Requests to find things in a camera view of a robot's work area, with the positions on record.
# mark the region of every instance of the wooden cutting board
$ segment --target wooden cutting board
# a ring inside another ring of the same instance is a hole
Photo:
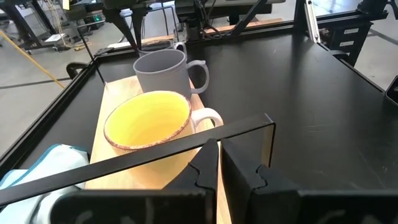
[[[112,149],[109,143],[105,140],[103,134],[103,127],[106,118],[109,114],[121,103],[126,100],[141,94],[142,90],[136,76],[123,78],[115,82],[107,83],[104,89],[104,95],[99,112],[97,128],[95,132],[93,151],[91,153],[90,164],[110,159],[112,157],[120,156],[122,152],[116,152]],[[193,110],[203,108],[198,95],[193,94],[191,98],[191,105]],[[202,121],[197,131],[206,131],[207,129],[214,128],[210,119]],[[85,189],[143,189],[144,187],[136,184],[134,176],[128,170],[117,172],[115,174],[107,175],[98,179],[88,181]],[[218,163],[218,190],[217,190],[217,223],[230,224],[231,218],[229,215],[228,203],[226,201],[223,179],[221,176],[220,157]]]

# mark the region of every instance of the black table surface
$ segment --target black table surface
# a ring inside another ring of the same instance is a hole
[[[190,48],[211,80],[200,95],[225,123],[267,113],[277,124],[272,167],[303,189],[398,187],[398,107],[361,75],[302,35]],[[134,74],[134,59],[103,63],[110,82]],[[201,70],[190,70],[194,84]],[[55,143],[91,150],[103,86],[91,77],[22,168]],[[234,139],[257,149],[261,133]]]

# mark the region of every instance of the bowl rim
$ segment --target bowl rim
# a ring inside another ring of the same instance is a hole
[[[140,96],[142,96],[142,95],[159,94],[159,93],[162,93],[162,94],[163,94],[163,93],[172,94],[172,95],[178,96],[179,98],[183,99],[183,100],[186,102],[186,104],[187,104],[187,106],[188,106],[188,109],[189,109],[189,114],[188,114],[188,117],[186,118],[186,120],[184,121],[183,125],[182,125],[178,130],[176,130],[175,132],[173,132],[172,134],[170,134],[170,135],[167,136],[166,138],[163,138],[163,139],[161,139],[161,140],[152,142],[152,143],[150,143],[150,144],[140,145],[140,146],[126,146],[126,145],[118,144],[118,143],[114,142],[114,141],[108,136],[108,132],[107,132],[107,128],[106,128],[106,127],[108,126],[109,118],[112,116],[112,114],[113,114],[116,110],[118,110],[122,105],[126,104],[126,103],[129,102],[130,100],[133,100],[135,97],[140,97]],[[103,134],[104,134],[105,139],[107,140],[107,142],[110,143],[111,146],[116,147],[116,148],[118,148],[118,149],[122,149],[122,150],[136,151],[136,150],[140,150],[140,149],[145,149],[145,148],[148,148],[148,147],[152,147],[152,146],[155,146],[155,145],[158,145],[158,144],[162,144],[162,143],[165,143],[165,142],[167,142],[167,141],[173,139],[175,136],[177,136],[178,134],[180,134],[180,133],[187,127],[187,124],[188,124],[189,120],[191,119],[191,116],[192,116],[192,107],[191,107],[191,103],[190,103],[189,100],[188,100],[186,97],[184,97],[183,95],[181,95],[181,94],[179,94],[179,93],[177,93],[177,92],[174,92],[174,91],[151,91],[151,92],[142,93],[142,94],[140,94],[140,95],[133,96],[133,97],[127,99],[126,101],[124,101],[123,103],[121,103],[120,105],[118,105],[117,107],[115,107],[115,109],[112,110],[112,112],[108,115],[108,117],[107,117],[106,120],[105,120],[104,127],[103,127]]]

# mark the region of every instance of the towel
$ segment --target towel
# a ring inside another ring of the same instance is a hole
[[[87,152],[79,147],[55,144],[29,169],[10,170],[0,181],[0,190],[88,165]],[[84,188],[84,183],[8,205],[0,213],[2,224],[50,224],[55,201],[67,193]]]

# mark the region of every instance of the mug handle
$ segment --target mug handle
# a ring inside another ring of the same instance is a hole
[[[199,110],[192,111],[191,119],[193,121],[193,125],[195,126],[195,130],[198,127],[200,121],[203,121],[204,119],[207,118],[212,119],[215,122],[216,127],[222,126],[224,124],[223,119],[217,113],[217,111],[211,108],[202,108]]]
[[[182,46],[182,51],[184,51],[185,55],[188,55],[187,54],[187,46],[185,46],[185,43],[183,43],[183,42],[175,43],[174,49],[177,49],[178,46]]]
[[[206,82],[205,82],[205,84],[201,88],[197,88],[197,89],[193,88],[193,89],[191,89],[191,93],[199,94],[199,93],[203,93],[207,89],[207,87],[209,86],[210,75],[209,75],[209,69],[207,68],[207,65],[206,65],[206,61],[204,61],[204,60],[191,61],[190,63],[187,64],[187,69],[189,69],[189,68],[191,68],[193,66],[196,66],[196,65],[197,66],[201,66],[205,70],[205,73],[206,73]]]

